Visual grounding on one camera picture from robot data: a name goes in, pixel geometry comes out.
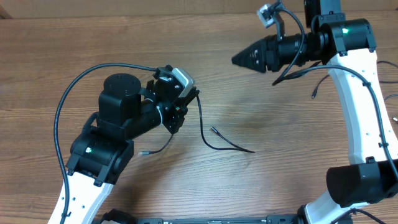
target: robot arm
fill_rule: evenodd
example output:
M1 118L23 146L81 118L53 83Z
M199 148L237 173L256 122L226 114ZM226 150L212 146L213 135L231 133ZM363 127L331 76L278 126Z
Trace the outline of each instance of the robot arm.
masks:
M99 111L90 116L71 146L66 224L93 221L134 155L132 139L161 124L171 134L182 126L187 105L199 94L195 81L181 68L170 65L158 68L154 78L156 82L149 81L146 88L129 74L114 74L105 80ZM49 223L60 223L64 204L65 185Z
M279 71L283 65L302 66L311 60L324 65L339 65L362 75L377 98L387 146L383 146L375 104L368 88L356 75L339 69L329 69L338 90L346 121L350 166L330 168L326 175L328 190L316 201L302 206L299 217L305 223L332 223L352 208L393 197L398 192L391 163L398 165L398 141L391 128L383 102L378 77L376 42L368 21L346 21L339 1L307 0L307 27L302 51L298 53L302 35L279 35L281 1L265 5L258 12L265 27L277 24L277 35L257 41L232 58L232 63L258 72ZM393 162L387 161L391 155Z

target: beige wall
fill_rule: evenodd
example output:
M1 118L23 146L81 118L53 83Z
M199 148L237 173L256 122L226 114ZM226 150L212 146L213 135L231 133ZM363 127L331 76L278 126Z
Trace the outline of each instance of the beige wall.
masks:
M13 18L217 14L255 12L274 0L2 0ZM303 0L283 0L302 12ZM342 0L345 11L394 10L398 0ZM9 17L0 8L0 15Z

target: wood tabletop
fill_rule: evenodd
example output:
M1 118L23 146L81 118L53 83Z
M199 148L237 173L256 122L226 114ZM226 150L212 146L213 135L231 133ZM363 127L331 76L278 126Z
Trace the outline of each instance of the wood tabletop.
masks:
M304 14L297 14L304 22ZM377 40L379 60L398 62L398 12L347 13L365 17ZM284 17L287 34L299 31ZM264 217L295 213L326 190L330 167L348 165L348 139L332 80L313 100L326 71L271 86L278 73L260 74L231 64L231 57L274 34L254 14L207 16L92 17L0 21L0 223L46 223L57 202L62 176L53 118L68 84L99 63L125 62L184 68L201 90L205 136L228 146L209 128L256 151L215 151L200 137L197 103L182 129L170 137L164 127L134 140L136 154L98 215L117 208L136 217ZM98 110L106 77L131 73L142 83L151 72L104 68L83 78L68 96L60 118L64 161L89 115ZM398 80L398 70L379 66L381 80ZM382 84L383 95L398 93ZM387 102L398 114L398 99ZM395 132L398 125L392 124ZM398 199L366 208L386 223L398 222ZM372 223L358 215L356 223Z

